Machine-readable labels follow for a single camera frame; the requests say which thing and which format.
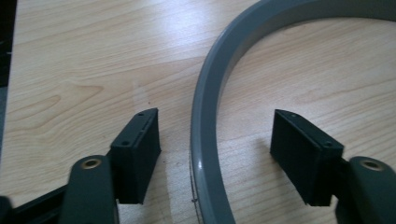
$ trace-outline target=black plastic part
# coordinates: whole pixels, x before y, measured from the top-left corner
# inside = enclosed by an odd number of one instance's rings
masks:
[[[9,198],[0,196],[0,223],[11,223],[13,210]]]
[[[355,157],[347,183],[362,223],[396,223],[396,174],[384,162]]]
[[[160,153],[158,109],[152,108],[135,115],[107,153],[119,203],[143,203]]]
[[[66,186],[53,190],[14,209],[17,223],[57,223]]]
[[[59,223],[119,223],[111,168],[106,156],[90,156],[75,163]]]
[[[344,146],[305,118],[276,110],[271,154],[297,188],[305,203],[330,205],[332,168]]]

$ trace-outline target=wood grain surface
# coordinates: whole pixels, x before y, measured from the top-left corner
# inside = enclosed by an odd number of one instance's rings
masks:
[[[27,1],[18,4],[0,194],[15,206],[105,154],[134,113],[160,110],[163,152],[144,205],[122,223],[197,223],[191,103],[210,47],[256,1]],[[237,223],[335,223],[305,206],[269,155],[276,108],[396,168],[396,24],[332,19],[287,27],[233,70],[219,109],[221,171]]]

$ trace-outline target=wooden table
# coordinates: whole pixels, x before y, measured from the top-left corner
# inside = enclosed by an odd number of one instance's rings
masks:
[[[15,206],[105,154],[134,113],[158,107],[163,153],[145,204],[122,223],[196,223],[191,103],[210,47],[247,1],[27,1],[15,31],[0,194]],[[396,168],[396,24],[334,19],[282,29],[233,70],[219,109],[219,157],[238,223],[334,223],[305,206],[269,155],[276,108],[346,145],[345,158]]]

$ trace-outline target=metal grommet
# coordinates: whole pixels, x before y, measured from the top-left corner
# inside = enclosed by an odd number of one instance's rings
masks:
[[[89,160],[84,161],[81,164],[81,168],[84,169],[84,170],[93,169],[93,168],[99,166],[101,163],[102,163],[101,160],[89,159]]]
[[[361,165],[367,169],[373,171],[383,171],[384,167],[379,164],[377,161],[363,160],[361,161]]]

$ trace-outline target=curved gray band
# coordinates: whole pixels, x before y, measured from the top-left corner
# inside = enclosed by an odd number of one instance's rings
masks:
[[[221,178],[216,116],[222,88],[234,65],[260,38],[279,28],[333,17],[396,21],[396,0],[271,0],[240,14],[205,59],[191,118],[191,164],[204,223],[234,223]]]

